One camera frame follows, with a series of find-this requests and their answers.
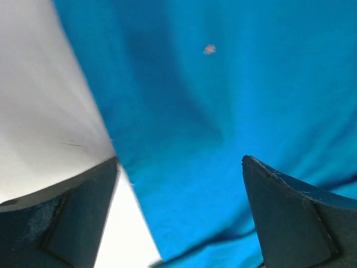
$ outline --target white surface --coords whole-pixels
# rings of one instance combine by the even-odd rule
[[[0,203],[114,156],[49,0],[0,1]]]
[[[95,268],[147,268],[161,259],[132,186],[122,170]]]

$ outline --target blue fabric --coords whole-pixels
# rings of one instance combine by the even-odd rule
[[[357,172],[353,1],[54,2],[165,268],[262,261],[243,155],[318,186]]]

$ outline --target blue towel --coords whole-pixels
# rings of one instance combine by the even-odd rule
[[[163,267],[262,262],[246,154],[320,187],[357,173],[354,1],[54,3]]]

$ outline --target black plastic part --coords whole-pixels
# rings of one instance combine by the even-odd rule
[[[243,158],[266,268],[357,267],[357,201]]]
[[[0,267],[92,268],[117,163],[113,158],[84,172],[80,185],[49,201],[0,213]]]

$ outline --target blue cloth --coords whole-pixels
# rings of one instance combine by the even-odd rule
[[[165,267],[262,262],[245,154],[321,187],[357,172],[353,1],[54,2]]]

